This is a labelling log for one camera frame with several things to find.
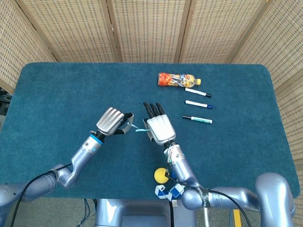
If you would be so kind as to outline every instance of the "white wire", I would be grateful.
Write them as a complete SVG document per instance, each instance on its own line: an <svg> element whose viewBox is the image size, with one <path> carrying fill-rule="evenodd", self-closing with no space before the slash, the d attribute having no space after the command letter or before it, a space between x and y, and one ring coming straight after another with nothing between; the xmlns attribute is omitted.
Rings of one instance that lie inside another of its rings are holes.
<svg viewBox="0 0 303 227"><path fill-rule="evenodd" d="M167 163L169 163L169 160L171 158L171 153L172 153L172 150L174 149L174 146L175 146L175 142L172 142L168 148L168 155L167 155Z"/></svg>

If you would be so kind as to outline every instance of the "marker cap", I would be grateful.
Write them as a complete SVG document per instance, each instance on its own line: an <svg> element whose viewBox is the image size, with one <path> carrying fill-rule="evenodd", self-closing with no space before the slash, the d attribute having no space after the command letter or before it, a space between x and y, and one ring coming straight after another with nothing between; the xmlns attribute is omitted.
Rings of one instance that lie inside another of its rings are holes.
<svg viewBox="0 0 303 227"><path fill-rule="evenodd" d="M190 119L191 120L191 117L190 116L182 116L182 118L185 118L185 119Z"/></svg>

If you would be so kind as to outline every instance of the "yellow tape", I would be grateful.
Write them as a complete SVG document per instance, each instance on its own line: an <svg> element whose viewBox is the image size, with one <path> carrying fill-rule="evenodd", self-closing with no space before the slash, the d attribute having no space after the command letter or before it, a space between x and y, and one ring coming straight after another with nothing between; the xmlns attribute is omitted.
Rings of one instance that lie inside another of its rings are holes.
<svg viewBox="0 0 303 227"><path fill-rule="evenodd" d="M233 216L235 218L235 227L241 227L240 210L233 210Z"/></svg>

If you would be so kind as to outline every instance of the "blue ring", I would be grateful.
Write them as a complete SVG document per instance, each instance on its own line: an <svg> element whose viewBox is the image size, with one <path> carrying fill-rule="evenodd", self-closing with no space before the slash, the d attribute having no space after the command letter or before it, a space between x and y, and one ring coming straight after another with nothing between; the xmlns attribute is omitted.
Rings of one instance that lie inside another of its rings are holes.
<svg viewBox="0 0 303 227"><path fill-rule="evenodd" d="M93 134L91 134L90 137L93 138L95 141L97 141L99 144L101 144L101 145L103 144L103 143L101 142L101 140L99 140L99 139L98 139L97 137L95 137Z"/></svg>

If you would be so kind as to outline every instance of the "black cable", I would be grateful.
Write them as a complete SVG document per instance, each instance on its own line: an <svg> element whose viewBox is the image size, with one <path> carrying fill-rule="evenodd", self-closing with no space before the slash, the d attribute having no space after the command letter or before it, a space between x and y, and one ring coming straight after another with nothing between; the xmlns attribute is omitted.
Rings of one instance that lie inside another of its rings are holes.
<svg viewBox="0 0 303 227"><path fill-rule="evenodd" d="M179 182L179 181L176 181L174 178L172 178L172 177L169 176L169 175L165 175L165 176L166 176L168 179L172 180L173 182L178 183L178 184L180 184L180 185L183 185L183 186L185 186L185 187L192 188L192 189L196 189L196 188L197 188L197 187L193 187L193 186L190 186L190 185L181 183L181 182Z"/></svg>
<svg viewBox="0 0 303 227"><path fill-rule="evenodd" d="M87 202L87 199L84 199L84 201L86 202L86 205L87 205L87 208L88 208L88 210L89 210L89 213L87 214L87 216L86 216L86 218L85 219L87 219L89 216L90 216L90 208L89 208L89 203Z"/></svg>
<svg viewBox="0 0 303 227"><path fill-rule="evenodd" d="M230 197L229 195L225 194L225 193L222 193L222 192L218 192L218 191L214 191L214 190L211 190L209 189L208 190L209 192L213 192L213 193L217 193L217 194L220 194L220 195L223 195L225 196L226 198L230 199L234 204L236 204L236 206L239 208L239 210L242 212L243 216L245 217L246 221L247 221L247 224L249 227L252 227L251 226L251 223L250 223L250 220L248 219L245 211L243 210L243 208L232 198Z"/></svg>
<svg viewBox="0 0 303 227"><path fill-rule="evenodd" d="M70 166L70 165L71 165L71 163L68 164L68 165L65 165L65 166L62 166L62 167L56 169L56 171L59 171L60 169L64 169L64 168L66 168L66 167L68 167L68 166ZM35 180L37 180L37 179L40 178L41 176L45 176L45 175L48 175L48 174L51 174L51 173L53 173L53 170L47 171L47 172L44 173L44 174L40 174L39 176L36 176L34 179L32 179L30 182L27 183L27 185L26 185L26 186L24 187L24 189L22 190L22 192L21 192L21 194L20 194L20 197L19 197L19 199L18 199L18 201L17 201L17 204L16 204L16 207L15 207L15 211L14 211L14 214L13 214L13 218L12 218L10 227L13 227L13 226L14 226L14 222L15 222L15 219L16 219L16 215L17 215L17 211L18 211L19 204L21 203L21 200L22 200L22 198L23 198L23 196L24 196L25 191L27 190L27 188L31 185L32 182L34 182Z"/></svg>
<svg viewBox="0 0 303 227"><path fill-rule="evenodd" d="M87 202L87 199L84 199L84 208L85 208L84 218L80 221L80 223L76 227L82 227L82 224L84 224L86 219L90 216L90 207L89 207L89 203Z"/></svg>
<svg viewBox="0 0 303 227"><path fill-rule="evenodd" d="M95 210L96 210L96 212L97 212L98 201L97 201L97 199L93 199L93 202L94 202L94 204L95 204Z"/></svg>
<svg viewBox="0 0 303 227"><path fill-rule="evenodd" d="M180 185L183 185L183 186L185 186L185 187L192 188L192 189L195 189L195 190L197 189L197 187L193 187L193 186L190 186L190 185L187 185L187 184L184 184L184 183L181 183L181 182L176 181L174 178L172 178L172 177L169 175L169 169L167 169L167 168L166 168L165 176L166 176L167 178L169 178L170 180L172 180L172 181L174 181L174 182L176 182L176 183L178 183L178 184L180 184ZM251 223L250 223L250 220L248 219L248 217L247 217L245 211L243 210L243 208L242 208L242 207L241 207L241 206L240 206L232 197L230 197L229 195L227 195L227 194L225 194L225 193L223 193L223 192L218 192L218 191L214 191L214 190L211 190L211 189L208 189L208 191L209 191L209 192L213 192L213 193L217 193L217 194L220 194L220 195L223 195L223 196L225 196L226 198L228 198L229 200L231 200L231 201L239 208L239 210L242 212L243 216L245 217L245 219L246 219L246 221L247 221L248 226L249 226L249 227L252 227L252 226L251 226Z"/></svg>
<svg viewBox="0 0 303 227"><path fill-rule="evenodd" d="M175 226L175 220L174 220L174 208L172 206L172 202L169 201L169 210L170 210L170 227Z"/></svg>

